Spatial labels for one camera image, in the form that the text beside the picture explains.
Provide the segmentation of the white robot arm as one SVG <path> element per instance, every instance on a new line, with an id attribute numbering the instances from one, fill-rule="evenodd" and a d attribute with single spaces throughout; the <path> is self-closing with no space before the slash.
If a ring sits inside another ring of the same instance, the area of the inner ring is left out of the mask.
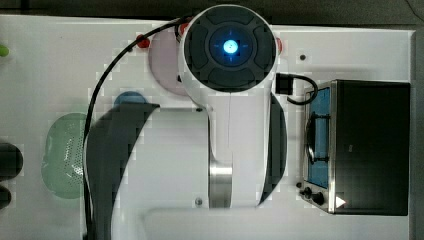
<path id="1" fill-rule="evenodd" d="M 279 49 L 268 22 L 224 4 L 180 23 L 178 75 L 193 105 L 122 103 L 95 122 L 84 240 L 148 240 L 145 221 L 158 210 L 255 208 L 282 176 Z"/>

